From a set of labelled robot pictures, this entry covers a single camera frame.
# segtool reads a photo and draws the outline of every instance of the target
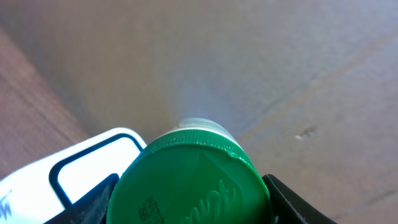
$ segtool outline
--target white device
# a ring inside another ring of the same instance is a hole
[[[121,176],[146,147],[136,132],[114,128],[33,162],[0,181],[0,224],[42,224],[110,174]]]

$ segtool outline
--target gray floor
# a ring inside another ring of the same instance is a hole
[[[398,2],[0,0],[91,134],[202,116],[339,223],[398,213]]]

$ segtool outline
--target green lid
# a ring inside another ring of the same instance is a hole
[[[202,129],[149,144],[116,184],[107,216],[110,224],[271,220],[268,190],[246,153]]]

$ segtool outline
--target brown wooden floor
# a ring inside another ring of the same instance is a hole
[[[0,29],[0,179],[86,138],[75,117]]]

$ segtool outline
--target green bottle cap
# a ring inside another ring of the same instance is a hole
[[[271,223],[268,190],[230,134],[204,119],[181,124],[122,175],[107,223]]]

